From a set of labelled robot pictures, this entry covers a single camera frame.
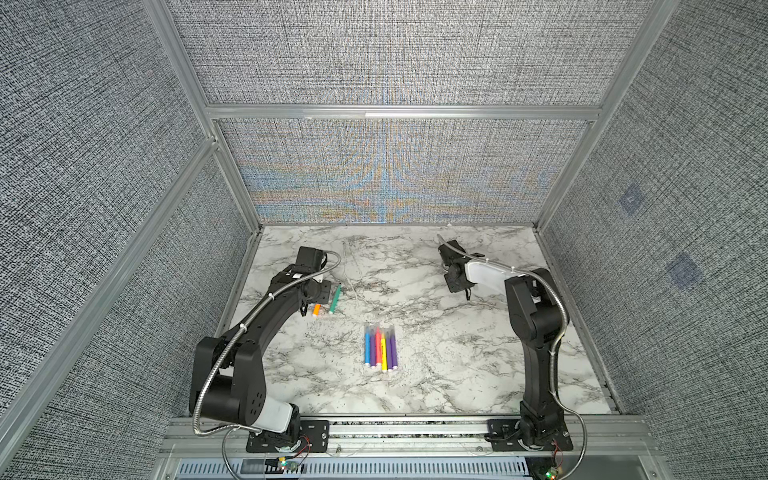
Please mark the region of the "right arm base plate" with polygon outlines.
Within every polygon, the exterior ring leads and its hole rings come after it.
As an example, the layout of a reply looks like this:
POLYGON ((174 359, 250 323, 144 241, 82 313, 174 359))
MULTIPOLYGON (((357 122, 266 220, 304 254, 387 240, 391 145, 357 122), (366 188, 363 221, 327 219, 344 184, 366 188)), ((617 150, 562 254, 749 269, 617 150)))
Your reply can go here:
POLYGON ((553 452, 556 447, 565 452, 574 450, 569 432, 562 428, 525 443, 519 429, 519 417, 490 419, 486 425, 484 439, 491 444, 494 452, 553 452))

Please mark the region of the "green highlighter pen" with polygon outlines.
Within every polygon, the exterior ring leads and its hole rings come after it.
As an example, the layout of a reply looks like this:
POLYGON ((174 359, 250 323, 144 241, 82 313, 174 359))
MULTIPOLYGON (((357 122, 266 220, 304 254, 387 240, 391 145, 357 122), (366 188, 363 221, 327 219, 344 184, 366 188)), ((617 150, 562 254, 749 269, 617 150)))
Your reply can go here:
POLYGON ((342 294, 342 285, 338 284, 336 286, 336 290, 334 292, 334 295, 332 297, 332 300, 328 309, 328 312, 330 314, 334 314, 336 312, 341 294, 342 294))

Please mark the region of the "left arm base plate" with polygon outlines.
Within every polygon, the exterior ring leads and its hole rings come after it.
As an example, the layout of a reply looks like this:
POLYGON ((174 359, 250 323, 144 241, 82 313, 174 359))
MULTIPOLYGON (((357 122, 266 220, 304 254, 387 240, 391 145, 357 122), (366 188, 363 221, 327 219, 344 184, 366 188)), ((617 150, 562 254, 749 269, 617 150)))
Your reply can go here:
POLYGON ((247 453, 298 453, 306 445, 311 453, 325 453, 330 438, 330 422, 326 420, 301 420, 293 423, 284 433, 264 431, 250 433, 245 450, 247 453))

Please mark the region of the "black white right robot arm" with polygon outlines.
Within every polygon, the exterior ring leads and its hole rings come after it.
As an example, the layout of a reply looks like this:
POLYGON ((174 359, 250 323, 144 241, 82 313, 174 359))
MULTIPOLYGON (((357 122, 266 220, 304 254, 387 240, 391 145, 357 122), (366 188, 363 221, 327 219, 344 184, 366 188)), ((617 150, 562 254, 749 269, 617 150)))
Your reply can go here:
POLYGON ((471 296, 476 285, 505 296, 510 325, 523 347, 525 388, 520 420, 511 434, 527 448, 548 444, 565 428, 564 407, 556 399, 559 345, 568 314, 546 269, 507 266, 481 254, 469 254, 455 240, 440 242, 438 252, 449 291, 471 296))

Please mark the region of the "yellow highlighter pen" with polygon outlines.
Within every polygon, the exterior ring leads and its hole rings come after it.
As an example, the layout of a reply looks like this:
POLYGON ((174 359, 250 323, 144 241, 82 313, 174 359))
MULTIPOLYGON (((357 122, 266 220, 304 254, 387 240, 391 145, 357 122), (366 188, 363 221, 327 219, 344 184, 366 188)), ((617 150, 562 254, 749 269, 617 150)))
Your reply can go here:
POLYGON ((381 357, 381 370, 387 372, 389 370, 388 364, 388 342, 386 335, 381 333, 380 335, 380 357, 381 357))

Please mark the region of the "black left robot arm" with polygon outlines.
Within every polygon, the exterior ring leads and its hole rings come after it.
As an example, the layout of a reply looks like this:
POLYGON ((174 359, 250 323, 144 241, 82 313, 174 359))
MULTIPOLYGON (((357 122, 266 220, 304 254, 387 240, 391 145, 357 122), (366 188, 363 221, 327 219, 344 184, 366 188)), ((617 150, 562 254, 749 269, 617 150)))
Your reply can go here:
POLYGON ((325 275, 340 263, 336 252, 300 247, 295 261, 271 279, 265 296, 236 326, 197 344, 189 397, 195 435, 236 427, 293 434, 298 410, 268 394, 263 356, 291 316, 329 302, 332 282, 325 275))

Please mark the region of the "blue highlighter pen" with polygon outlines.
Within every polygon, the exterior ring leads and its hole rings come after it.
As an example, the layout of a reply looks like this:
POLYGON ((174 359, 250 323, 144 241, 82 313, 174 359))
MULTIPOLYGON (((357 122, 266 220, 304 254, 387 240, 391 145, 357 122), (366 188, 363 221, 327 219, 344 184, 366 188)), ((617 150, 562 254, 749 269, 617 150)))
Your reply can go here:
POLYGON ((364 329, 364 365, 368 368, 371 366, 371 332, 369 327, 364 329))

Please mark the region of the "purple highlighter pen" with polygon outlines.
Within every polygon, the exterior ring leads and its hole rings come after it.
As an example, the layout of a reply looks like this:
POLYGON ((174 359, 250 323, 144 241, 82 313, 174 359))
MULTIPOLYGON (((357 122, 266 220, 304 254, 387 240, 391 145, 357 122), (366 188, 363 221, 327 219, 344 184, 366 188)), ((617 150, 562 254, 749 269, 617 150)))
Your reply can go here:
POLYGON ((390 329, 389 340, 390 340, 390 347, 391 347, 389 368, 391 370, 397 370, 399 368, 399 362, 398 362, 398 353, 397 353, 396 333, 394 328, 390 329))
POLYGON ((378 366, 377 363, 377 340, 376 340, 376 333, 374 329, 370 329, 368 332, 368 357, 369 357, 369 365, 371 368, 376 368, 378 366))
POLYGON ((387 355, 387 370, 392 371, 395 366, 395 358, 393 354, 393 343, 392 343, 392 332, 391 329, 388 329, 385 332, 385 344, 386 344, 386 355, 387 355))

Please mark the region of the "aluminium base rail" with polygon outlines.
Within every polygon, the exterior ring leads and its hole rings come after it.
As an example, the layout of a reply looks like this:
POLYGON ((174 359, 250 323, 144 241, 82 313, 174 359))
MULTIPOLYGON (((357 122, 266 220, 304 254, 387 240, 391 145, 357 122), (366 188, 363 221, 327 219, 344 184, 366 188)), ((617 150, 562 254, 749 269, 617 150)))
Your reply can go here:
MULTIPOLYGON (((586 454, 592 456, 637 455, 664 456, 653 438, 648 424, 639 416, 595 415, 584 417, 587 427, 586 454)), ((327 449, 315 456, 469 456, 511 453, 536 456, 549 450, 525 450, 517 440, 507 440, 506 451, 494 451, 490 422, 513 424, 504 415, 307 415, 307 421, 328 422, 327 449)), ((573 446, 566 459, 575 459, 582 445, 582 428, 573 416, 566 416, 573 446)), ((247 455, 248 432, 231 434, 226 446, 232 457, 247 455)), ((192 432, 189 418, 171 420, 161 441, 157 459, 214 457, 220 453, 222 434, 200 437, 192 432)))

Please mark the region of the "pink highlighter pen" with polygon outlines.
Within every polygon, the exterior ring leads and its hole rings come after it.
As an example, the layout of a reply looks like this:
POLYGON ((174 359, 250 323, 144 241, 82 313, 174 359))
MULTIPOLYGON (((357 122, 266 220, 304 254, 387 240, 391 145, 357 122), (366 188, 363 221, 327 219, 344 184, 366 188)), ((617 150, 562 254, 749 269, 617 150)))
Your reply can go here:
POLYGON ((376 367, 381 369, 382 368, 382 362, 383 362, 383 354, 382 354, 382 334, 380 327, 375 328, 374 332, 374 340, 375 340, 375 360, 376 360, 376 367))

